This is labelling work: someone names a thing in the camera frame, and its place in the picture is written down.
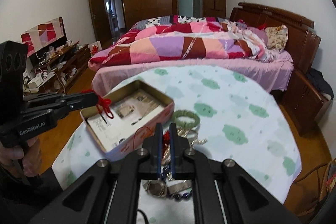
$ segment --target metal bolt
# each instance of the metal bolt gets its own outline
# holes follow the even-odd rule
[[[185,155],[187,156],[194,156],[196,154],[195,150],[193,150],[192,148],[188,148],[184,151]]]
[[[139,156],[146,156],[148,154],[148,150],[146,148],[139,148],[136,153]]]
[[[109,164],[109,161],[106,160],[106,159],[101,159],[101,160],[97,161],[97,165],[98,165],[99,167],[105,167],[105,166],[108,165],[108,164]]]
[[[225,161],[224,161],[224,165],[226,166],[226,167],[233,167],[233,166],[235,166],[235,161],[234,160],[232,160],[232,159],[226,159]]]

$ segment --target patchwork comforter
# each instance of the patchwork comforter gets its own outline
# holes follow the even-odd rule
[[[189,18],[184,20],[188,23],[177,24],[138,22],[115,45],[98,52],[89,62],[117,66],[196,58],[273,61],[272,52],[252,31],[227,19],[208,19]]]

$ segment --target headboard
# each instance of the headboard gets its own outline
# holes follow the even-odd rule
[[[321,38],[315,34],[314,22],[295,13],[255,3],[238,3],[232,10],[230,20],[242,19],[249,26],[267,27],[285,24],[288,27],[288,41],[285,50],[290,53],[294,67],[306,74],[311,67]]]

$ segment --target pink bed sheet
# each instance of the pink bed sheet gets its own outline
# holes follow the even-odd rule
[[[286,90],[292,71],[293,60],[283,51],[272,63],[262,63],[249,59],[186,59],[177,61],[159,61],[152,63],[103,67],[92,80],[92,88],[101,96],[123,80],[143,71],[158,67],[209,65],[239,72],[259,83],[267,92]]]

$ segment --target round table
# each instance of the round table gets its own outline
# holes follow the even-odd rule
[[[255,81],[217,66],[156,68],[122,81],[112,91],[140,79],[174,99],[175,110],[201,118],[196,149],[208,158],[234,159],[275,198],[284,203],[301,172],[301,158],[292,132],[273,96]],[[52,169],[67,188],[104,154],[82,123],[63,148]],[[194,223],[190,201],[153,198],[141,187],[139,208],[151,223]],[[143,223],[141,215],[138,222]]]

